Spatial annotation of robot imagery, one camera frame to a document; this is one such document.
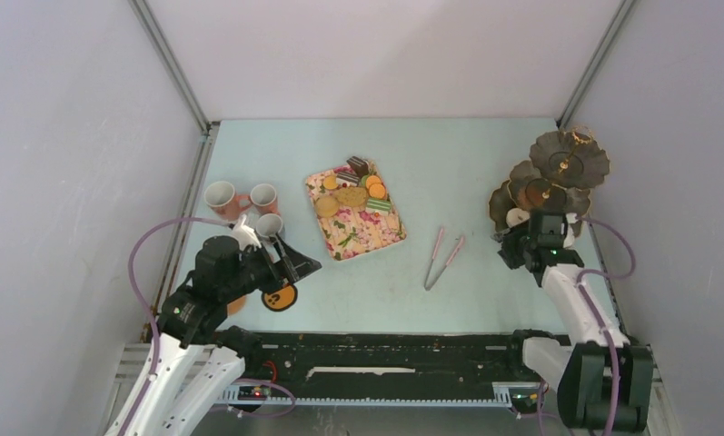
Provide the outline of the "white donut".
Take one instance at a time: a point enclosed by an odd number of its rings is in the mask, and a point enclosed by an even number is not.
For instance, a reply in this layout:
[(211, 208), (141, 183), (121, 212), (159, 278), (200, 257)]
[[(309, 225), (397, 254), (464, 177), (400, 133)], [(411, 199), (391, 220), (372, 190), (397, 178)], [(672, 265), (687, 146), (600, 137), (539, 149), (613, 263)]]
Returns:
[(505, 217), (506, 224), (509, 228), (529, 221), (531, 214), (521, 208), (510, 209)]

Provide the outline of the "three tier black cake stand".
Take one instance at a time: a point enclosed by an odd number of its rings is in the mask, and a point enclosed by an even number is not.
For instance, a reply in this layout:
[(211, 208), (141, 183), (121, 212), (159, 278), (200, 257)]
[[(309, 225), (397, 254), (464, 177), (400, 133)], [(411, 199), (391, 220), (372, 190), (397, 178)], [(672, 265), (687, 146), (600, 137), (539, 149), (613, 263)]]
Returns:
[(609, 174), (610, 158), (590, 128), (544, 133), (492, 192), (488, 215), (494, 231), (509, 229), (505, 217), (512, 208), (583, 215), (590, 210), (592, 191)]

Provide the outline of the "pink handled metal tongs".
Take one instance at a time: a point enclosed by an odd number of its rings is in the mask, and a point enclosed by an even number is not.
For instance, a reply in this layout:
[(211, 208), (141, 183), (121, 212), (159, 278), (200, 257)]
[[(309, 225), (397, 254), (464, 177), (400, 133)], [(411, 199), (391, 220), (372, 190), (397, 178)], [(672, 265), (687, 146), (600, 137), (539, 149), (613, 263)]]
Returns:
[(452, 265), (454, 259), (465, 244), (465, 237), (458, 236), (457, 239), (454, 241), (450, 252), (446, 255), (441, 256), (445, 236), (446, 229), (441, 226), (439, 228), (439, 231), (437, 232), (434, 245), (432, 246), (431, 254), (426, 268), (426, 274), (422, 282), (423, 289), (426, 292), (429, 292), (433, 289), (433, 287), (440, 280), (445, 271)]

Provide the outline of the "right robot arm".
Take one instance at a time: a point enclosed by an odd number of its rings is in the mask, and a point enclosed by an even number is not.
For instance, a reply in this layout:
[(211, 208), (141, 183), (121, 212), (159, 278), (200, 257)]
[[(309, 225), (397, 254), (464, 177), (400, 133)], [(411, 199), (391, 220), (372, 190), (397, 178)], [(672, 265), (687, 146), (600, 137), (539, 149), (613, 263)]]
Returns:
[(597, 301), (587, 280), (605, 277), (585, 266), (573, 248), (574, 213), (511, 209), (506, 229), (495, 235), (511, 269), (525, 268), (553, 302), (570, 347), (550, 333), (518, 330), (504, 356), (510, 376), (533, 374), (557, 394), (558, 413), (570, 429), (641, 433), (647, 427), (654, 363)]

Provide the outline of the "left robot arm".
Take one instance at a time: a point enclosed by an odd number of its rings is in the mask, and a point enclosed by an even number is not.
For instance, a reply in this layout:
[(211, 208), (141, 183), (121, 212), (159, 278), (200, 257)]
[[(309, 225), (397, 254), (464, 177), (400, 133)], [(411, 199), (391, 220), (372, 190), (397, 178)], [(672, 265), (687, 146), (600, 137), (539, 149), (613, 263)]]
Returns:
[(321, 267), (279, 236), (251, 245), (232, 236), (207, 239), (164, 302), (137, 384), (107, 434), (191, 434), (225, 388), (263, 367), (256, 334), (235, 326), (217, 331), (228, 304), (292, 288)]

